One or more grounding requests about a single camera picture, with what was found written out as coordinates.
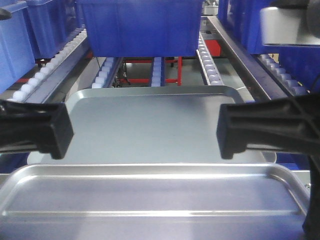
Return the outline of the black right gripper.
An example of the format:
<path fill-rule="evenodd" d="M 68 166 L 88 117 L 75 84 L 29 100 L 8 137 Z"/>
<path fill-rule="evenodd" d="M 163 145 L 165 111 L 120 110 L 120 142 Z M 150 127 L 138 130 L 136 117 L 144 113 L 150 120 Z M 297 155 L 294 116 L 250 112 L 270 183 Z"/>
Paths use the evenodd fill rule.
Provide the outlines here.
<path fill-rule="evenodd" d="M 307 151 L 310 166 L 310 199 L 302 225 L 307 240 L 320 239 L 320 154 Z"/>

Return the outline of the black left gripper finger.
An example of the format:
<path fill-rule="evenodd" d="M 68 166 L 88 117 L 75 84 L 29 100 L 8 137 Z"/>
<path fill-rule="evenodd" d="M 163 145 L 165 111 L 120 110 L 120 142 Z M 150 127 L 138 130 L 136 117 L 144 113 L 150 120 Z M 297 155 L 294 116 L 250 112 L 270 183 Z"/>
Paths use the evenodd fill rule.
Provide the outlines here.
<path fill-rule="evenodd" d="M 64 103 L 0 101 L 0 152 L 38 151 L 64 158 L 74 136 Z"/>

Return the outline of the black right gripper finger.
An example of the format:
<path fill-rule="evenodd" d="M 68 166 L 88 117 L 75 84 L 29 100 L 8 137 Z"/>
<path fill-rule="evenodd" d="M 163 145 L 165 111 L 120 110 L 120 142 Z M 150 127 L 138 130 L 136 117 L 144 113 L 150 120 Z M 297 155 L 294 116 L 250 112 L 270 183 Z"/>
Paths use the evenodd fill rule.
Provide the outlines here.
<path fill-rule="evenodd" d="M 216 137 L 222 159 L 247 149 L 320 155 L 320 95 L 222 104 Z"/>

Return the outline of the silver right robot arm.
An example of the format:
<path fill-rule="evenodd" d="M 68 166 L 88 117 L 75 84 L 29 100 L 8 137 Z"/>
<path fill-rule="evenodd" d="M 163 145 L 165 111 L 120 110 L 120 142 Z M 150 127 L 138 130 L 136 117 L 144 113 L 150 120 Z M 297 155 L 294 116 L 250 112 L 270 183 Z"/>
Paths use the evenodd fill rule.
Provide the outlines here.
<path fill-rule="evenodd" d="M 275 0 L 260 12 L 265 45 L 316 46 L 320 43 L 317 0 Z M 320 237 L 320 95 L 265 102 L 222 104 L 216 136 L 220 155 L 230 160 L 247 149 L 308 155 L 310 202 L 303 223 L 308 240 Z"/>

